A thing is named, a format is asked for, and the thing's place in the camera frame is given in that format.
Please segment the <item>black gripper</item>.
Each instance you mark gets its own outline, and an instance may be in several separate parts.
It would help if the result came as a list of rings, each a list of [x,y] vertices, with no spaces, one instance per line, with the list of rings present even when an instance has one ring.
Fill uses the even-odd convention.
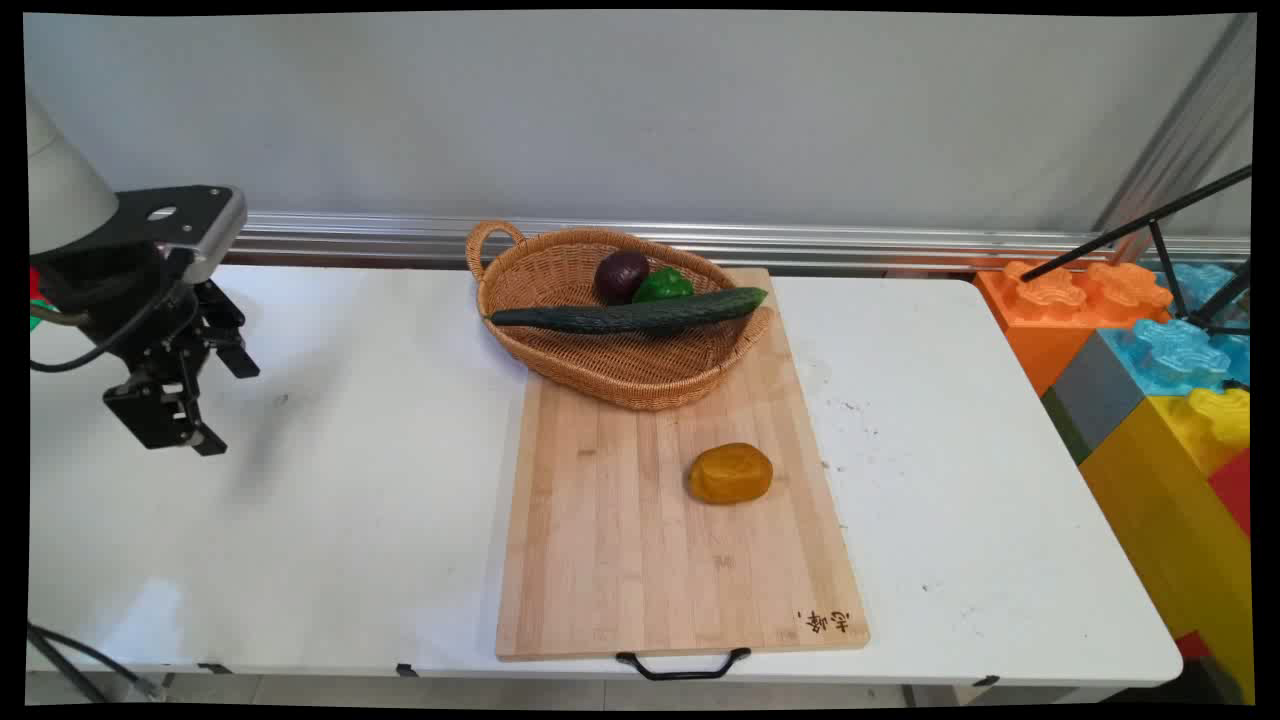
[[[260,374],[244,347],[244,314],[206,272],[188,278],[189,249],[61,249],[42,255],[42,293],[92,343],[72,360],[42,364],[47,374],[78,370],[104,355],[120,359],[131,380],[106,389],[110,413],[146,448],[225,454],[198,405],[198,378],[215,351],[238,379]]]

